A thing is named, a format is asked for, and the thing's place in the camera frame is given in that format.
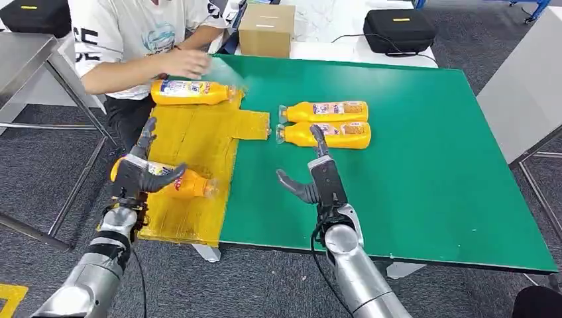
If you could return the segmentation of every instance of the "cardboard box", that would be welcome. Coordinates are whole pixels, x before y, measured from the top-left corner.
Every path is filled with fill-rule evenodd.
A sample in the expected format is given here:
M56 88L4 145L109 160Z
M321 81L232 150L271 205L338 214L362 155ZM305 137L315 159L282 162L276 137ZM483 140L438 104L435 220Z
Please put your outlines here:
M288 58L295 6L249 4L238 28L244 55Z

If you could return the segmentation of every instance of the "white t-shirt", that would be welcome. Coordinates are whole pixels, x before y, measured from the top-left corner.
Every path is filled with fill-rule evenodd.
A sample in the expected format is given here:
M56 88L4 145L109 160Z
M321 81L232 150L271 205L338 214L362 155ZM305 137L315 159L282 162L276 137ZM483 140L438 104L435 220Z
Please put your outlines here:
M76 71L82 77L102 62L126 62L167 52L199 25L225 28L220 10L208 0L69 0ZM108 94L143 99L150 83Z

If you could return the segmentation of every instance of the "black pants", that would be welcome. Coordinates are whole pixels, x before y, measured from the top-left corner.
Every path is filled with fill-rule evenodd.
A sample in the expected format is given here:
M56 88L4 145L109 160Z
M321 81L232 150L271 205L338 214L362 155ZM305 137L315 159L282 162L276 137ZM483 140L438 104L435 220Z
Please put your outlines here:
M562 294L546 287L531 286L515 298L512 318L560 318Z
M156 104L150 95L141 100L116 99L107 95L106 98L103 106L107 111L108 124L119 135L125 152L129 152L137 143L150 111Z

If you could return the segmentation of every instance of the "black cable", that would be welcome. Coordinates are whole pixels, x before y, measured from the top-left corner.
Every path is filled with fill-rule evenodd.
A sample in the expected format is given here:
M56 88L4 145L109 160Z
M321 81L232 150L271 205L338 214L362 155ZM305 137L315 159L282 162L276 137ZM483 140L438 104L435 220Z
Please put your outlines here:
M314 250L314 240L316 239L316 235L318 235L318 232L320 231L320 228L322 227L322 225L326 221L327 216L328 216L328 214L326 213L326 215L324 216L322 221L320 221L320 223L318 223L316 225L316 228L314 229L314 231L312 231L312 235L310 236L310 252L312 253L312 258L314 258L314 262L316 263L316 267L318 267L318 270L320 271L320 274L322 274L322 277L324 277L324 280L326 281L326 284L328 284L328 287L330 287L331 291L333 292L333 294L335 295L337 300L339 300L339 303L345 308L345 311L347 311L347 313L351 317L353 317L353 312L351 312L351 310L349 310L349 308L347 307L345 302L343 302L343 299L341 299L341 297L339 297L339 294L335 291L335 288L332 286L332 283L328 280L328 277L326 277L326 274L324 274L324 271L322 270L322 267L320 267L320 262L318 262L318 257L316 256L316 252Z
M331 43L334 43L335 41L339 40L340 38L345 38L346 36L368 36L368 35L374 35L378 38L381 38L381 39L387 41L388 43L390 43L390 45L392 45L392 48L395 49L395 51L397 51L399 54L401 54L401 55L392 55L392 54L389 54L389 53L385 54L389 58L404 58L404 57L410 57L410 56L423 56L424 58L429 58L430 60L432 60L435 63L436 66L439 66L439 64L437 63L435 58L432 58L431 56L427 56L425 54L420 54L420 53L409 54L409 53L403 52L401 49L399 49L397 47L396 43L394 43L389 38L386 38L385 36L382 36L378 33L344 34L344 35L340 35L337 38L335 38L335 40L333 40Z
M521 11L523 11L524 13L527 13L527 15L529 15L529 17L533 15L532 13L528 13L523 7L521 7Z
M144 284L144 273L142 272L142 266L141 266L141 262L139 260L139 256L137 255L137 252L135 252L135 250L133 250L133 255L135 256L135 260L137 260L137 264L139 265L139 272L140 272L140 280L142 282L142 301L143 301L143 307L144 307L144 318L147 317L146 314L146 285Z

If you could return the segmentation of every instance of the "person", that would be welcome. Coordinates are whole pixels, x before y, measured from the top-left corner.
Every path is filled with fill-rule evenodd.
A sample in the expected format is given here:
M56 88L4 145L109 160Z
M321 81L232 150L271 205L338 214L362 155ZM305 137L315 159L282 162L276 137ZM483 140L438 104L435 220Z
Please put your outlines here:
M200 48L227 26L208 0L69 0L76 71L88 94L106 94L109 126L125 151L155 106L154 78L200 79L209 57ZM186 39L186 29L193 34Z

